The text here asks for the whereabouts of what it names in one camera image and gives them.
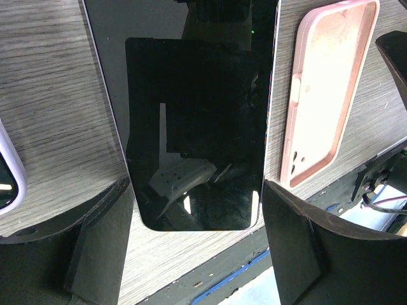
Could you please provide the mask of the lilac phone case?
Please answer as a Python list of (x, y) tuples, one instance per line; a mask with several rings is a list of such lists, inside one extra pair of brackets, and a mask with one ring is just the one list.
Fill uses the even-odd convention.
[(1, 123), (1, 215), (23, 202), (27, 194), (27, 174), (3, 123)]

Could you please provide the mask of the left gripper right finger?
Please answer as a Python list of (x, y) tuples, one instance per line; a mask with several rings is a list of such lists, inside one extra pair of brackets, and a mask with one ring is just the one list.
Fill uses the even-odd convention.
[(263, 217), (282, 304), (405, 304), (406, 238), (315, 207), (265, 181)]

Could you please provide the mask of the black phone silver edge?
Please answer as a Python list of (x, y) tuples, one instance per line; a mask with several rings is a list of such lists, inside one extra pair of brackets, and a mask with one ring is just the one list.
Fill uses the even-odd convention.
[(83, 6), (144, 225), (255, 225), (277, 2)]

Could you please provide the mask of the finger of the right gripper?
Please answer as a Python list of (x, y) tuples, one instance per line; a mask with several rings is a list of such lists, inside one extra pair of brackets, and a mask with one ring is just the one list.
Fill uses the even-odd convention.
[(394, 30), (376, 39), (375, 44), (396, 84), (404, 107), (407, 108), (407, 33)]

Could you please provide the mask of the pink phone case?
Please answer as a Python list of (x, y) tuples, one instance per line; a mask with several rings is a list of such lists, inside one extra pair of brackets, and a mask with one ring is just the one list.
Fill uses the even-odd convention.
[(340, 1), (309, 11), (298, 27), (280, 183), (294, 189), (338, 155), (380, 10)]

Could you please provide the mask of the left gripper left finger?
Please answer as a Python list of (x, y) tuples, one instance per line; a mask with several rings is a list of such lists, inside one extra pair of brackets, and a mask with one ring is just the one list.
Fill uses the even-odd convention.
[(133, 214), (123, 177), (1, 238), (1, 304), (117, 304)]

